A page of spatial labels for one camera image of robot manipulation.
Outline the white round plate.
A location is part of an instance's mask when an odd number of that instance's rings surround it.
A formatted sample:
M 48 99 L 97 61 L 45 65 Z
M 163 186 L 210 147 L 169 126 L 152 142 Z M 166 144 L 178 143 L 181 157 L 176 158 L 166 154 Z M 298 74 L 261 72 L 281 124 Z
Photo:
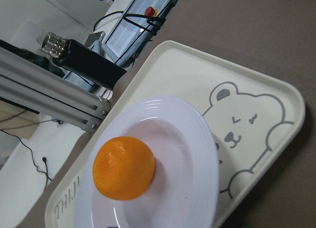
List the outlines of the white round plate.
M 116 136 L 142 140 L 156 159 L 149 189 L 130 201 L 103 196 L 92 179 L 101 146 Z M 189 103 L 174 96 L 142 99 L 104 129 L 79 180 L 77 228 L 209 228 L 219 193 L 219 160 L 211 131 Z

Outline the aluminium frame post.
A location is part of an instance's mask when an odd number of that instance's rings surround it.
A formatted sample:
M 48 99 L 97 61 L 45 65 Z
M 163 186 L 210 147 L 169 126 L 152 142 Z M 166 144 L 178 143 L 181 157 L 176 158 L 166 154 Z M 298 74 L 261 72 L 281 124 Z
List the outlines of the aluminium frame post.
M 4 48 L 0 50 L 0 95 L 86 132 L 95 132 L 111 110 L 109 100 Z

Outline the black water bottle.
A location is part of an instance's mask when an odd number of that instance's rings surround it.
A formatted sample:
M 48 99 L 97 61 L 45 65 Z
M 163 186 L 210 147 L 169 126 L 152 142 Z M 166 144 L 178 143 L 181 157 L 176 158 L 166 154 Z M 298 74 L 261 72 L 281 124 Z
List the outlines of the black water bottle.
M 55 65 L 80 75 L 104 88 L 113 90 L 127 71 L 74 39 L 49 32 L 41 50 L 52 57 Z

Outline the cream bear serving tray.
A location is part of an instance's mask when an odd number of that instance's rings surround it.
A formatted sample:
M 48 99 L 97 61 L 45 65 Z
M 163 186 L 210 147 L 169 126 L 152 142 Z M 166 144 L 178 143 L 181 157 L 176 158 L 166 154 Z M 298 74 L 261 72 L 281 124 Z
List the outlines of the cream bear serving tray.
M 158 45 L 50 197 L 48 228 L 76 228 L 79 180 L 104 129 L 128 107 L 174 96 L 207 123 L 219 160 L 211 228 L 219 227 L 301 129 L 305 103 L 292 85 L 174 41 Z

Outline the orange fruit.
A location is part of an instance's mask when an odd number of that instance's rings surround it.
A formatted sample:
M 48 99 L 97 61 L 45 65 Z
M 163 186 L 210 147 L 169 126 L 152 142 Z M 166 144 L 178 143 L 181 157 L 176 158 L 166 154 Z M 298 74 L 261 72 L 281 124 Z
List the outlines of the orange fruit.
M 149 187 L 155 173 L 151 149 L 135 137 L 107 141 L 97 153 L 92 176 L 97 190 L 113 200 L 132 200 Z

